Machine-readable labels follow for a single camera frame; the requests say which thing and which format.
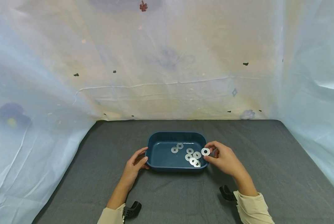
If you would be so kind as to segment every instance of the beige sleeve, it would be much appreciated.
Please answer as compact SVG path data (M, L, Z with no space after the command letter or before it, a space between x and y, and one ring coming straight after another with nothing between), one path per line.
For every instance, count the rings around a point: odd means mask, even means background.
M242 195L239 191L233 193L238 201L236 207L240 219L244 224L274 224L261 193L256 197Z
M123 224L122 213L126 204L121 205L116 210L105 208L102 211L97 224Z

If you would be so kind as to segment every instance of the blue plastic tray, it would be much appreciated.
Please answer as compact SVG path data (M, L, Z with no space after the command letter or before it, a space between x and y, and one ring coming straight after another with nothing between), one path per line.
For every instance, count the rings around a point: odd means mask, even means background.
M178 143L183 144L183 149L172 153L171 148ZM198 159L200 167L193 167L184 157L188 148L200 152L205 144L205 137L196 132L156 132L148 140L147 164L156 171L200 172L208 165L203 156Z

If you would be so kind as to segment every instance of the white fabric backdrop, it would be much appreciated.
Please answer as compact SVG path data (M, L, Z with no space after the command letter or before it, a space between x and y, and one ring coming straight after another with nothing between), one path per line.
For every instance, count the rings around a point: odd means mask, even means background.
M99 119L278 119L334 184L334 0L145 3L0 0L0 223Z

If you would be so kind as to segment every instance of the metal washer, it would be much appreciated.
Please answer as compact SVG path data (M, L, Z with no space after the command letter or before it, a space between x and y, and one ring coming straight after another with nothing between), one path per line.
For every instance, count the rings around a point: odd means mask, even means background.
M193 157L196 158L196 159L200 159L202 157L202 155L200 154L200 152L194 152Z
M209 156L209 154L211 154L211 151L208 148L202 148L201 152L203 156Z
M194 166L195 162L197 161L196 158L192 157L190 158L190 164Z
M178 149L183 149L183 144L182 144L182 143L178 143L178 144L177 144L177 148L178 148Z
M178 152L178 148L177 147L172 147L171 151L172 151L172 153L177 153Z
M187 153L192 155L192 154L194 153L194 150L193 150L192 148L188 148L188 149L187 149Z
M191 154L187 154L184 156L184 158L189 161L193 156Z
M194 162L194 165L193 165L194 167L200 167L200 161L199 160L196 160L195 162Z

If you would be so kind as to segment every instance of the small dark leaf print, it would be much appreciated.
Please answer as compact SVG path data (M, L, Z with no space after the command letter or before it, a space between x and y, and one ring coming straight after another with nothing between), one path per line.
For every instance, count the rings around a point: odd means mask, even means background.
M139 9L142 10L142 12L145 12L148 9L147 3L142 1L142 4L139 5Z

